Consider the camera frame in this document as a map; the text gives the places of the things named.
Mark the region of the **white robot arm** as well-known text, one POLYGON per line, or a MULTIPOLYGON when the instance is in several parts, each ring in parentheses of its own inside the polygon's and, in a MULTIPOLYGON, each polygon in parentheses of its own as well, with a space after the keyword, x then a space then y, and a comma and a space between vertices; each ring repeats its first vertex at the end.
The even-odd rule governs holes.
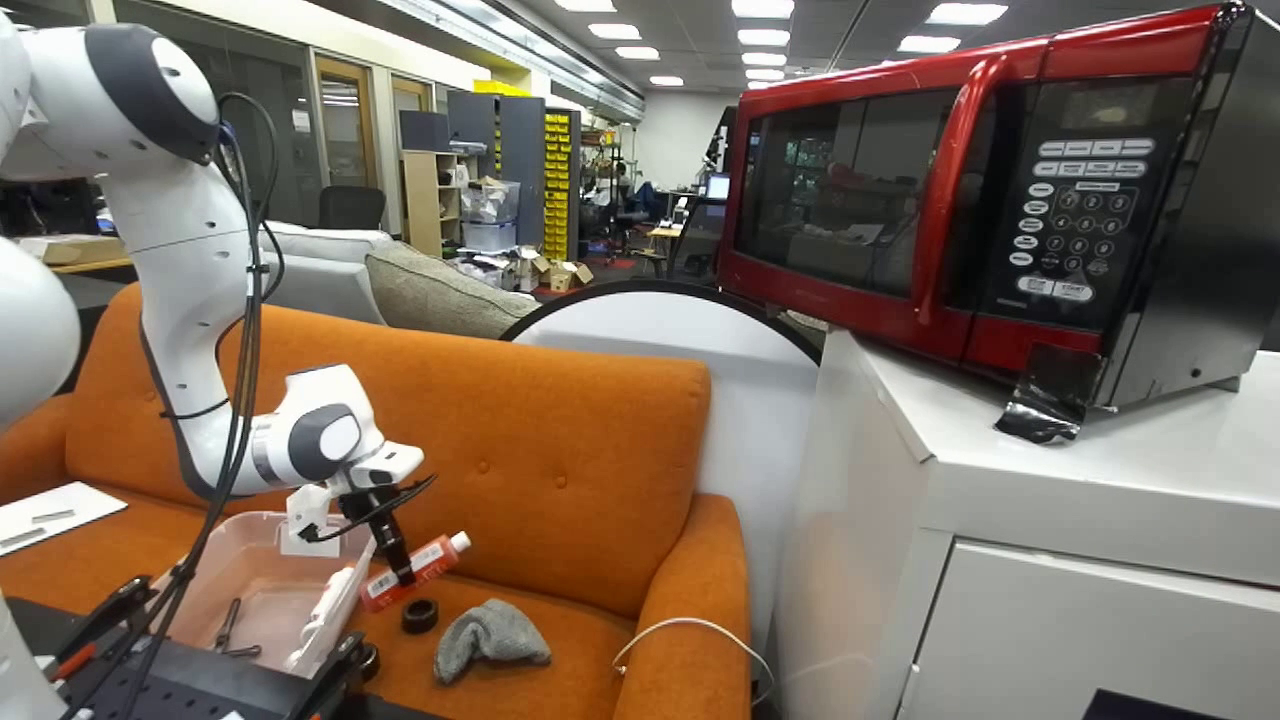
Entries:
POLYGON ((181 472, 206 501, 292 487, 295 539, 331 539, 327 503, 364 525, 399 579, 399 480, 425 460, 377 429, 347 363, 295 374, 285 400, 231 410, 216 343, 250 318, 255 219, 216 169, 222 134, 198 64, 145 26, 24 30, 0 21, 0 174, 96 181, 138 282, 138 329, 181 472))

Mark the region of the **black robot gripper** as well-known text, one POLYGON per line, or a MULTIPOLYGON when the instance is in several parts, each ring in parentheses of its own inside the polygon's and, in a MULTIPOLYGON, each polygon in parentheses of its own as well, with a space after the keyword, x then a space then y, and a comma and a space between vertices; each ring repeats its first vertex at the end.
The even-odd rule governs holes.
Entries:
POLYGON ((331 480, 295 487, 285 501, 279 547, 286 557, 336 557, 345 532, 370 528, 391 579, 410 585, 410 552, 391 511, 420 493, 410 480, 420 465, 425 453, 416 444, 384 444, 345 465, 331 480))

